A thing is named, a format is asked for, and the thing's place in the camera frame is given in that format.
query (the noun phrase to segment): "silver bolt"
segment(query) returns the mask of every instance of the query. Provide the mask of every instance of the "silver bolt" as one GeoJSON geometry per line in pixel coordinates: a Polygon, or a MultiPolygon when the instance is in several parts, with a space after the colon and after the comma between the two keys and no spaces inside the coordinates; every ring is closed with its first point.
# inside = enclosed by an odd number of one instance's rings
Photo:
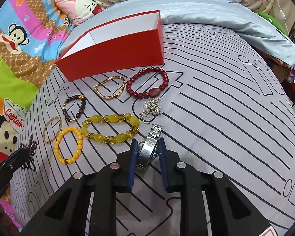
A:
{"type": "Polygon", "coordinates": [[[224,175],[223,175],[223,173],[222,173],[221,171],[215,171],[215,172],[214,172],[214,176],[215,176],[216,178],[222,178],[224,175]]]}
{"type": "Polygon", "coordinates": [[[73,178],[74,179],[81,179],[83,176],[83,174],[81,172],[76,172],[73,174],[73,178]]]}
{"type": "Polygon", "coordinates": [[[182,161],[177,163],[177,167],[180,169],[184,169],[184,168],[186,168],[186,166],[187,166],[187,164],[182,161]]]}
{"type": "Polygon", "coordinates": [[[112,170],[118,169],[119,167],[120,167],[120,165],[117,162],[114,162],[114,163],[110,164],[110,168],[112,170]]]}

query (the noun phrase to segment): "silver watch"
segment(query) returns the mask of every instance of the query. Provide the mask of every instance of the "silver watch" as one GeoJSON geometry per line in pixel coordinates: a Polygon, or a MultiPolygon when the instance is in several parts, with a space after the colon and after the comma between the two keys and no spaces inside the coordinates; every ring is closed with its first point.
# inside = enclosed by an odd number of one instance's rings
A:
{"type": "Polygon", "coordinates": [[[161,135],[162,126],[153,124],[151,130],[143,141],[139,144],[139,153],[136,161],[136,169],[144,171],[149,163],[159,155],[158,141],[161,135]]]}

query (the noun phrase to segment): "pink pillow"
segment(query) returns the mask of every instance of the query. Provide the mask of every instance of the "pink pillow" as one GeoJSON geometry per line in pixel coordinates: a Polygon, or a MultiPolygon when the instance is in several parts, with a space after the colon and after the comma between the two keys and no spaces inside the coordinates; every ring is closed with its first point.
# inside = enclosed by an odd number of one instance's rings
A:
{"type": "Polygon", "coordinates": [[[55,5],[75,26],[102,11],[97,0],[55,0],[55,5]]]}

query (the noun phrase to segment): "orange-yellow bead bracelet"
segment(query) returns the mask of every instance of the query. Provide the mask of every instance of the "orange-yellow bead bracelet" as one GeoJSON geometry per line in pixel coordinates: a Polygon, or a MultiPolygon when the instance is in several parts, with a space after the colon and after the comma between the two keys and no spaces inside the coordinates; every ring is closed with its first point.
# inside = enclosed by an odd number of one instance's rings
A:
{"type": "Polygon", "coordinates": [[[55,156],[57,157],[58,161],[62,164],[72,164],[76,161],[76,159],[80,156],[80,154],[82,154],[82,144],[83,144],[83,136],[81,135],[80,131],[76,128],[76,127],[67,127],[65,128],[63,131],[61,131],[56,139],[56,143],[54,146],[54,153],[55,156]],[[69,159],[64,159],[61,154],[59,153],[59,144],[61,142],[62,137],[67,134],[68,132],[73,131],[74,133],[77,134],[77,150],[75,152],[75,154],[73,154],[73,157],[69,158],[69,159]]]}
{"type": "Polygon", "coordinates": [[[132,139],[136,133],[139,132],[139,125],[140,121],[137,117],[132,116],[130,113],[126,114],[112,114],[112,115],[93,115],[92,117],[87,117],[85,121],[82,122],[83,127],[81,128],[81,134],[84,135],[87,139],[95,140],[100,143],[123,143],[127,139],[132,139]],[[92,122],[123,122],[123,121],[129,121],[131,123],[131,128],[124,134],[118,134],[116,136],[104,136],[102,134],[94,134],[89,133],[87,130],[87,127],[92,122]]]}

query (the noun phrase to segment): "red box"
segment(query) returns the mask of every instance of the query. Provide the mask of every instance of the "red box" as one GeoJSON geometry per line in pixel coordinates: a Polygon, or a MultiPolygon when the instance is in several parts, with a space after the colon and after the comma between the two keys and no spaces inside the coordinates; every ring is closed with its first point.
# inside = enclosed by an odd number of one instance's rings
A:
{"type": "Polygon", "coordinates": [[[164,63],[159,11],[147,11],[89,29],[55,61],[69,81],[164,63]]]}

